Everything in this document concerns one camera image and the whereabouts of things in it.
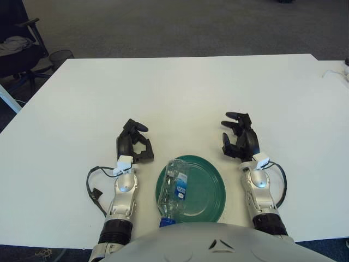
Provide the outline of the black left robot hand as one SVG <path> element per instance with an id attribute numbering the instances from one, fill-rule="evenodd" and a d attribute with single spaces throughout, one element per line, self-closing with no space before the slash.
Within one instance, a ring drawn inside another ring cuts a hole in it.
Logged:
<path id="1" fill-rule="evenodd" d="M 148 128 L 139 122 L 128 119 L 117 138 L 117 159 L 119 159 L 120 156 L 132 157 L 133 164 L 148 163 L 154 160 L 151 142 L 149 139 L 145 138 L 141 132 L 148 132 Z M 135 153 L 134 145 L 138 142 L 143 144 L 146 149 L 140 153 Z"/>

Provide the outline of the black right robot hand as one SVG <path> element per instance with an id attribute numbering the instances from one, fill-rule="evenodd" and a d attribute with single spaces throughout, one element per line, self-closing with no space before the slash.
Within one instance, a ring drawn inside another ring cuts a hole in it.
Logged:
<path id="1" fill-rule="evenodd" d="M 221 124 L 232 129 L 237 140 L 235 144 L 232 144 L 228 135 L 226 133 L 222 134 L 222 151 L 224 155 L 238 158 L 241 162 L 252 161 L 253 156 L 260 152 L 260 147 L 257 134 L 251 127 L 249 114 L 227 112 L 225 115 L 236 120 L 236 122 L 222 121 Z"/>

